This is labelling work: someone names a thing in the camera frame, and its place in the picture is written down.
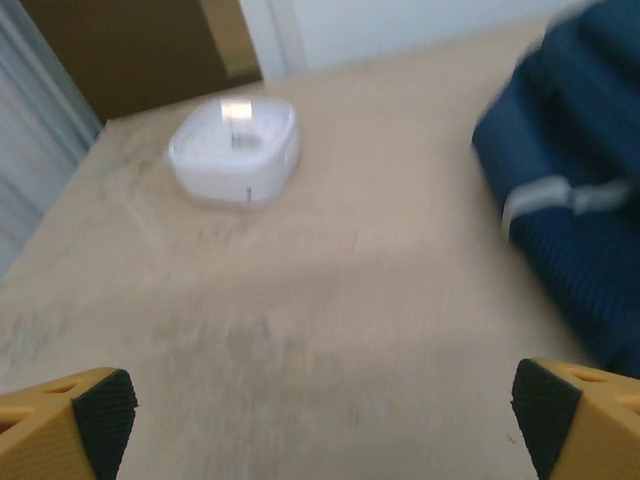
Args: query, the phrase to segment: blue fabric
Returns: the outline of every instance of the blue fabric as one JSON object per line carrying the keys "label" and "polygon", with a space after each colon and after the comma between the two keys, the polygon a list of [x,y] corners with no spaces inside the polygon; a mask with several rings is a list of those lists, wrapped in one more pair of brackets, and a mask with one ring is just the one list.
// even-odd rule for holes
{"label": "blue fabric", "polygon": [[[574,187],[640,179],[639,19],[637,0],[598,4],[517,66],[473,136],[501,210],[514,188],[549,176]],[[510,235],[598,363],[640,378],[640,199],[542,209]]]}
{"label": "blue fabric", "polygon": [[553,85],[546,88],[557,89],[573,129],[606,158],[605,167],[640,180],[640,89],[578,35],[581,20],[546,35],[540,54]]}
{"label": "blue fabric", "polygon": [[602,183],[615,176],[569,126],[557,97],[539,77],[540,53],[525,58],[511,82],[480,120],[473,144],[502,211],[514,188],[550,175],[570,185]]}
{"label": "blue fabric", "polygon": [[616,71],[640,82],[640,2],[615,0],[588,9],[580,35]]}

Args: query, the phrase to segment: white door trim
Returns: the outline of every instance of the white door trim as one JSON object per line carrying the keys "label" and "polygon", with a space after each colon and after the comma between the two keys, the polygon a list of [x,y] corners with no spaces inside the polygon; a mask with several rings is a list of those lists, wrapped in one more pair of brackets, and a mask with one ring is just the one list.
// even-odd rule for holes
{"label": "white door trim", "polygon": [[294,0],[240,0],[265,82],[306,72]]}

